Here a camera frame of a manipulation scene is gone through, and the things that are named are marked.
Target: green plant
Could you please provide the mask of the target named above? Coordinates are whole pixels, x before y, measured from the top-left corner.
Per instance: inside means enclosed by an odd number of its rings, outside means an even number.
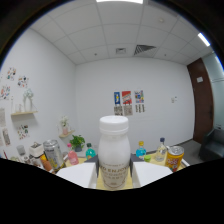
[[[76,146],[81,145],[81,147],[83,148],[83,146],[85,145],[85,139],[79,135],[72,135],[73,139],[70,140],[70,143],[72,144],[72,148],[75,149]]]

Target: poster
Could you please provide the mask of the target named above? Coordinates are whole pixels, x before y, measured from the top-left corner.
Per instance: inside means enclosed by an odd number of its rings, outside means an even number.
[[[3,146],[2,134],[0,133],[0,147]]]
[[[26,76],[19,76],[17,85],[20,88],[27,88],[28,87],[28,81],[29,81],[29,78],[27,78]]]
[[[0,127],[5,127],[5,109],[0,108]]]
[[[130,116],[130,115],[133,115],[132,105],[125,105],[124,106],[124,116]]]
[[[123,104],[132,104],[131,100],[131,91],[123,91],[122,92]]]
[[[4,140],[5,140],[5,145],[9,146],[10,145],[10,139],[9,139],[9,133],[8,133],[7,128],[2,129],[2,134],[3,134]]]
[[[2,86],[0,100],[9,100],[10,86]]]
[[[16,69],[14,67],[10,67],[6,75],[6,79],[14,81],[15,75],[16,75]]]
[[[123,108],[122,108],[122,106],[115,106],[114,107],[114,115],[123,116]]]
[[[144,103],[143,90],[135,91],[135,100],[136,100],[136,103]]]
[[[119,92],[114,92],[114,103],[115,103],[115,105],[120,105],[121,104],[120,93]]]
[[[29,137],[28,125],[21,125],[20,127],[18,127],[17,133],[20,140]]]

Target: air vent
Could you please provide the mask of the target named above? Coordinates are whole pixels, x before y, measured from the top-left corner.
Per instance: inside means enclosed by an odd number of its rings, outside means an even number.
[[[116,48],[116,54],[126,54],[126,48]]]
[[[158,8],[158,9],[161,9],[161,10],[171,14],[172,16],[178,17],[178,14],[176,12],[174,12],[170,8],[164,6],[164,5],[160,4],[160,3],[157,3],[157,2],[152,1],[152,0],[148,0],[148,5],[152,6],[152,7],[155,7],[155,8]]]
[[[158,48],[147,45],[137,45],[135,48],[135,57],[152,58],[156,54]]]

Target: orange can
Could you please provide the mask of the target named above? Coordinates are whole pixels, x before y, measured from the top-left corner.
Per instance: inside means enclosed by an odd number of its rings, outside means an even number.
[[[167,148],[168,151],[165,166],[169,167],[173,172],[176,172],[184,156],[184,148],[181,146]]]

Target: ceiling tile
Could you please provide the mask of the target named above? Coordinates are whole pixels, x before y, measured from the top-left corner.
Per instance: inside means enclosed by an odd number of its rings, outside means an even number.
[[[125,54],[116,54],[117,48],[126,48]],[[108,52],[110,58],[117,58],[117,57],[132,57],[134,55],[136,45],[135,44],[115,44],[115,45],[108,45]]]
[[[69,3],[66,3],[66,4],[62,4],[60,6],[58,6],[57,8],[51,10],[48,15],[51,17],[51,18],[56,18],[74,8],[78,8],[78,7],[81,7],[81,6],[84,6],[84,5],[87,5],[87,4],[91,4],[91,3],[95,3],[96,1],[95,0],[76,0],[76,1],[72,1],[72,2],[69,2]]]
[[[143,5],[128,2],[102,2],[98,5],[103,24],[139,24]]]
[[[163,30],[141,26],[137,43],[139,45],[160,46],[167,35],[168,33]]]
[[[81,53],[85,57],[85,59],[89,62],[109,58],[106,46],[89,48],[89,49],[81,51]]]
[[[190,22],[188,22],[188,20],[187,19],[184,19],[182,16],[180,16],[179,21],[181,21],[188,28],[190,28],[194,32],[195,35],[198,35],[198,33],[200,33],[193,24],[191,24]]]
[[[159,48],[154,58],[162,60],[170,60],[171,58],[174,57],[175,54],[177,54],[177,52],[165,48]]]
[[[54,22],[49,22],[47,25],[42,27],[38,31],[41,35],[43,35],[50,42],[54,42],[65,36],[64,32],[61,28]]]
[[[188,26],[180,21],[175,24],[171,33],[175,34],[178,37],[181,37],[187,42],[191,41],[196,36],[196,34],[191,29],[189,29]]]
[[[51,21],[51,18],[49,16],[47,15],[42,16],[40,19],[34,22],[30,28],[38,31],[40,28],[42,28],[44,25],[46,25],[50,21]]]
[[[86,62],[85,58],[82,56],[82,54],[80,52],[70,54],[70,55],[68,55],[68,57],[71,59],[71,61],[73,61],[77,65]]]
[[[73,9],[55,19],[66,34],[101,25],[95,4]]]
[[[178,52],[186,44],[187,44],[187,42],[185,40],[182,40],[181,38],[176,37],[173,34],[169,34],[167,36],[166,40],[164,41],[164,43],[162,44],[162,47]]]
[[[89,28],[69,35],[79,50],[105,45],[105,38],[101,26]]]
[[[174,61],[174,62],[177,62],[177,63],[180,63],[180,64],[184,64],[187,60],[189,60],[189,57],[183,55],[183,54],[180,54],[180,53],[177,53],[172,59],[171,61]]]
[[[189,58],[187,61],[185,61],[185,65],[189,65],[189,64],[191,64],[192,62],[194,62],[195,61],[195,59],[193,59],[193,58]]]
[[[162,10],[156,9],[154,7],[145,6],[141,24],[170,32],[176,21],[176,17]]]
[[[138,35],[138,25],[116,24],[104,25],[107,44],[135,43]]]
[[[190,44],[187,44],[183,49],[181,49],[180,53],[192,58],[196,55],[199,51],[192,47]]]
[[[212,52],[213,52],[213,49],[209,46],[209,47],[206,47],[204,50],[200,51],[199,54],[201,55],[201,57],[204,57],[211,54]]]
[[[78,49],[74,46],[68,37],[63,37],[62,39],[57,40],[54,42],[54,45],[66,55],[78,51]]]
[[[200,39],[200,37],[196,36],[190,44],[194,46],[199,51],[204,50],[207,46],[204,44],[204,42]]]

